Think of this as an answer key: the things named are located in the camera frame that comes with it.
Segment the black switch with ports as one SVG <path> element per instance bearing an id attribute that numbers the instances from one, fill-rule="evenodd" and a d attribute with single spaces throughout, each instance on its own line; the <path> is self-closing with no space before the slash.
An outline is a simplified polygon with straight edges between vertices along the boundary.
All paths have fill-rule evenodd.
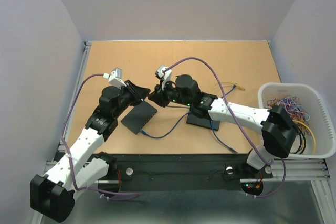
<path id="1" fill-rule="evenodd" d="M 148 121 L 157 113 L 157 109 L 143 101 L 135 106 L 122 120 L 121 123 L 133 134 L 137 135 Z"/>

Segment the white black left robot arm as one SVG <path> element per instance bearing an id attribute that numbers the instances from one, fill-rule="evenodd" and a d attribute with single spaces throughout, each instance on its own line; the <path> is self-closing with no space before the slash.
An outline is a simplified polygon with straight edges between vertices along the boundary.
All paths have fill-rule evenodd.
<path id="1" fill-rule="evenodd" d="M 98 106 L 72 147 L 66 148 L 66 154 L 49 171 L 30 181 L 31 208 L 61 223 L 72 212 L 81 190 L 89 189 L 101 177 L 113 178 L 117 172 L 113 159 L 95 158 L 89 165 L 85 163 L 116 129 L 118 117 L 129 106 L 143 102 L 149 93 L 150 89 L 129 80 L 118 87 L 104 88 Z"/>

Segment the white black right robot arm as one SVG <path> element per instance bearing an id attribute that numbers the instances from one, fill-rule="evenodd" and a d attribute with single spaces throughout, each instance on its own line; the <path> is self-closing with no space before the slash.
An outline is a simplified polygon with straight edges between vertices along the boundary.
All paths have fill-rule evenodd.
<path id="1" fill-rule="evenodd" d="M 281 106 L 258 109 L 231 103 L 224 98 L 202 92 L 189 75 L 180 75 L 175 82 L 161 81 L 148 99 L 160 107 L 171 102 L 185 105 L 198 118 L 236 124 L 262 136 L 263 143 L 252 145 L 247 161 L 242 163 L 244 175 L 253 177 L 275 158 L 287 158 L 298 134 L 298 128 Z"/>

